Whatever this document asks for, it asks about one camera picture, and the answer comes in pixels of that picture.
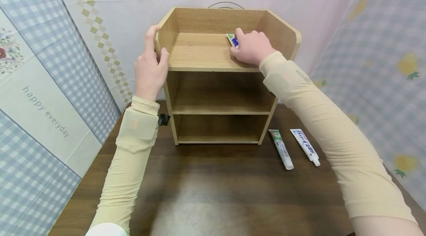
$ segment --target right hand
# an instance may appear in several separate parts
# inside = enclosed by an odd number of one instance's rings
[[[232,46],[229,51],[241,62],[259,65],[264,58],[276,51],[263,32],[252,31],[244,34],[241,28],[237,28],[235,37],[238,49]]]

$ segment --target white sleeve cuff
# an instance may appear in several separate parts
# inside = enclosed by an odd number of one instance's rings
[[[114,223],[102,223],[91,228],[86,236],[127,236],[126,232]]]

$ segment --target wooden shelf unit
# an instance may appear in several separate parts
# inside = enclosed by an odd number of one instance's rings
[[[293,60],[300,32],[272,12],[173,8],[155,36],[170,53],[166,104],[175,144],[261,144],[278,99],[253,65],[229,53],[225,34],[263,31]]]

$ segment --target dark brown table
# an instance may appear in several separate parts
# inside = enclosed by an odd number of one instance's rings
[[[84,235],[95,215],[115,152],[121,120],[112,130],[50,235]],[[279,129],[294,163],[286,171],[269,135],[261,146],[175,146],[160,127],[135,210],[131,235],[336,235],[351,224],[330,164],[297,116],[278,105],[270,128]],[[319,154],[310,162],[290,128],[302,128]]]

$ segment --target black clip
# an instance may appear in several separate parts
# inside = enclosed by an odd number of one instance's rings
[[[159,126],[167,126],[169,124],[170,116],[167,114],[159,115]]]

